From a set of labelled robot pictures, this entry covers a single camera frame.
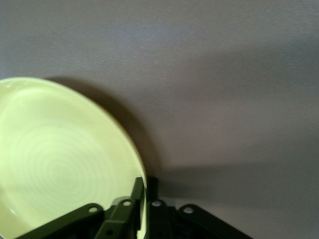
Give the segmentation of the brown table cover sheet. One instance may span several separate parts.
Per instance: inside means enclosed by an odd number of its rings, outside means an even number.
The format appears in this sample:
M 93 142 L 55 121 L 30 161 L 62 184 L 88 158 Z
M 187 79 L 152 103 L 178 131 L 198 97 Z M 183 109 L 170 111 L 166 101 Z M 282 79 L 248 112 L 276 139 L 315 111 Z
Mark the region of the brown table cover sheet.
M 159 193 L 319 239 L 319 0 L 0 0 L 0 79 L 105 107 Z

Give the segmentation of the yellow round plate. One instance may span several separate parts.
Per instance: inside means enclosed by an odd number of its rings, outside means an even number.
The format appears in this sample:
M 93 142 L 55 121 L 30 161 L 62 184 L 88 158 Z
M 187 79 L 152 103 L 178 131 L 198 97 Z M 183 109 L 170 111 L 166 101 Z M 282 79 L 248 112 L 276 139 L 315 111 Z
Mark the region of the yellow round plate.
M 52 81 L 0 80 L 0 237 L 89 203 L 107 209 L 137 177 L 141 157 L 105 109 Z

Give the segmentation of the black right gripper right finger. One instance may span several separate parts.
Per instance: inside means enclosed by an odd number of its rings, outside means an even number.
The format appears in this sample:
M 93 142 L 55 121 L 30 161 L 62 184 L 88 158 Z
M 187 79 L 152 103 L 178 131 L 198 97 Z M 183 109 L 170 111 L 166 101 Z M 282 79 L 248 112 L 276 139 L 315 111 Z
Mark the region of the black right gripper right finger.
M 158 196 L 158 178 L 147 177 L 147 239 L 250 239 L 195 204 L 180 208 Z

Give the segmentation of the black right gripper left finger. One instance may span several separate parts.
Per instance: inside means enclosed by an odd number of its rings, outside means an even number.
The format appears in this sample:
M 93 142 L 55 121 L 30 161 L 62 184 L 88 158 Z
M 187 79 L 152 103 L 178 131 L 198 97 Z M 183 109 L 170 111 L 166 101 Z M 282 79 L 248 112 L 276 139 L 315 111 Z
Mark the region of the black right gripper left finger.
M 96 203 L 86 204 L 17 239 L 137 239 L 143 196 L 143 178 L 138 177 L 131 195 L 118 198 L 109 209 Z

